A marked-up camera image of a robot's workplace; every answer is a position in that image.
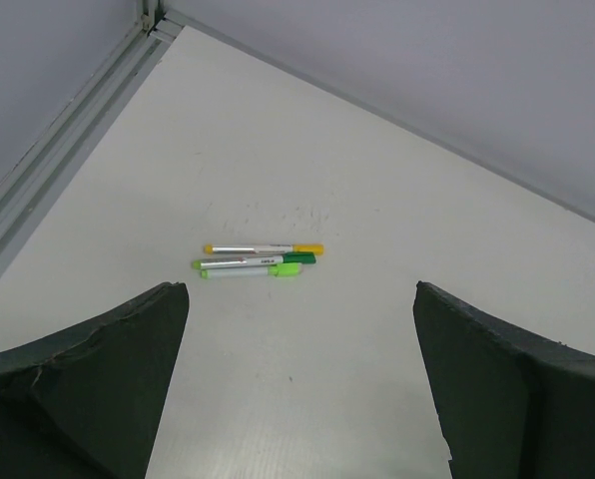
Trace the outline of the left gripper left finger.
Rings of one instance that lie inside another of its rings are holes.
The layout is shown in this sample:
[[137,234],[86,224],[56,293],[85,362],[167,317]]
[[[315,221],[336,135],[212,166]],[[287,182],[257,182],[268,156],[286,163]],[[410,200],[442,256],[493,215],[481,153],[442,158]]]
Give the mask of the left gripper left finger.
[[0,478],[145,477],[189,305],[164,282],[0,352]]

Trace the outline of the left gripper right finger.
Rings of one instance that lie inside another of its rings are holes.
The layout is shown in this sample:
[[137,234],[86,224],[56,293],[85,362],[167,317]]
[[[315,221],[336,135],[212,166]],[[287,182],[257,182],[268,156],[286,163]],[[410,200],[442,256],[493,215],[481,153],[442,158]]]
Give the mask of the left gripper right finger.
[[595,478],[595,355],[419,282],[415,330],[454,478]]

